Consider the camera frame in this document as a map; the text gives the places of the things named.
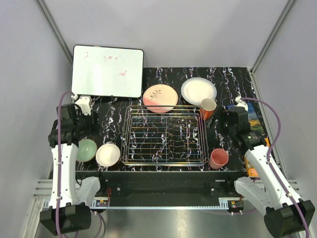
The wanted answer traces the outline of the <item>mint green bowl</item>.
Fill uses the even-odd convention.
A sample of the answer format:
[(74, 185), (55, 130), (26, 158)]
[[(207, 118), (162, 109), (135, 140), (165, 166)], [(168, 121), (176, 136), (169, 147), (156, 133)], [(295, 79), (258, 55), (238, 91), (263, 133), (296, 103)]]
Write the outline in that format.
[(76, 156), (76, 161), (78, 162), (88, 162), (92, 160), (97, 152), (97, 144), (91, 139), (82, 139), (78, 144), (78, 152)]

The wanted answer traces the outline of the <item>orange bowl white inside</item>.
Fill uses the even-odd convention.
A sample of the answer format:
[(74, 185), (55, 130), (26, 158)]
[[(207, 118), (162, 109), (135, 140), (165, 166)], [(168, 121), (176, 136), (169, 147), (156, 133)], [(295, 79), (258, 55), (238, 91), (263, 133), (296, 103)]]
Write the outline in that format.
[(120, 159), (120, 149), (115, 144), (104, 144), (96, 152), (96, 161), (100, 166), (111, 167)]

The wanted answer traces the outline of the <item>white fluted plate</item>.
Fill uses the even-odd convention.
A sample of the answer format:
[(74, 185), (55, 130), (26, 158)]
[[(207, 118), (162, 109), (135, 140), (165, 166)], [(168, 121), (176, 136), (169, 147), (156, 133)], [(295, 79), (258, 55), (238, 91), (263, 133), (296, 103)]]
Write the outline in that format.
[(186, 80), (181, 86), (181, 95), (186, 102), (199, 106), (203, 99), (215, 99), (217, 89), (215, 85), (201, 77)]

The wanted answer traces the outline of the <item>pink plate with leaf sprig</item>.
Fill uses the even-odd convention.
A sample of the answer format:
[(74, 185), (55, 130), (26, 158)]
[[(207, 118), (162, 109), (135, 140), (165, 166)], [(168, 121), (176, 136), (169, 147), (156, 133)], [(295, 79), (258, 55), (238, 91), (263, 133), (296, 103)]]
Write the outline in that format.
[(163, 114), (178, 103), (178, 94), (170, 86), (156, 84), (148, 88), (142, 97), (144, 106), (153, 113)]

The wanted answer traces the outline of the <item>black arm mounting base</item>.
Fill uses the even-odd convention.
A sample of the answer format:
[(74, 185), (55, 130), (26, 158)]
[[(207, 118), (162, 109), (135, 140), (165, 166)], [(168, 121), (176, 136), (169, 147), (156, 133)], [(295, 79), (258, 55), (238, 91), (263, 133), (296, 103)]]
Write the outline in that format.
[(198, 172), (97, 172), (77, 171), (84, 179), (101, 175), (110, 188), (114, 207), (211, 207), (219, 198), (239, 197), (234, 181), (243, 171)]

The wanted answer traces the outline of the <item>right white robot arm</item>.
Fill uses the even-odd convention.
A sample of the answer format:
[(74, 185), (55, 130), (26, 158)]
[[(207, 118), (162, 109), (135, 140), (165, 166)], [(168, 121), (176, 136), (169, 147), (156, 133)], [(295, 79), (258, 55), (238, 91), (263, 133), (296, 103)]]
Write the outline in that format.
[(255, 185), (250, 177), (232, 179), (225, 184), (229, 196), (245, 197), (263, 215), (264, 223), (274, 238), (305, 232), (315, 212), (310, 200), (304, 201), (285, 178), (269, 151), (263, 135), (252, 130), (248, 112), (244, 107), (229, 109), (217, 107), (210, 124), (217, 124), (234, 142), (241, 154), (256, 169), (264, 189)]

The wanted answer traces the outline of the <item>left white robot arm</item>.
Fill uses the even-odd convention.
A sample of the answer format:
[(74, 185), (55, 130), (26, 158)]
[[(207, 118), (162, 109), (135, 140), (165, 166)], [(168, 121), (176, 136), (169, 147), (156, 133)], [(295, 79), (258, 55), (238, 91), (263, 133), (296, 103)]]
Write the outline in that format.
[(40, 213), (40, 223), (52, 235), (61, 237), (90, 227), (90, 205), (94, 196), (106, 193), (107, 184), (92, 176), (83, 179), (76, 189), (79, 141), (93, 132), (97, 113), (84, 114), (75, 103), (57, 107), (56, 111), (57, 119), (48, 135), (53, 156), (53, 186), (49, 208)]

